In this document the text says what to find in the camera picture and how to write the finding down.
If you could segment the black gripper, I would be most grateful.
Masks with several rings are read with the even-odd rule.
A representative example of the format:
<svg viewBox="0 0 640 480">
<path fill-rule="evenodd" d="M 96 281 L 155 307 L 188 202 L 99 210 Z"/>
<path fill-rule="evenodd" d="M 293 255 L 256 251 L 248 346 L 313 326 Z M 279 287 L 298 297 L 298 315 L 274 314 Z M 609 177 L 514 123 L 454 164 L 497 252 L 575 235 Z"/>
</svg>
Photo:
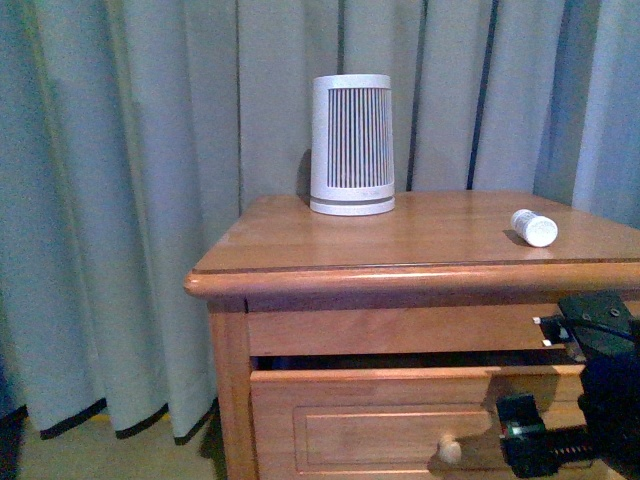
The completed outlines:
<svg viewBox="0 0 640 480">
<path fill-rule="evenodd" d="M 582 425 L 549 430 L 531 394 L 496 402 L 503 458 L 519 478 L 553 476 L 566 464 L 602 460 L 639 475 L 639 320 L 618 293 L 569 296 L 560 312 L 534 322 L 548 345 L 575 345 L 584 357 Z"/>
</svg>

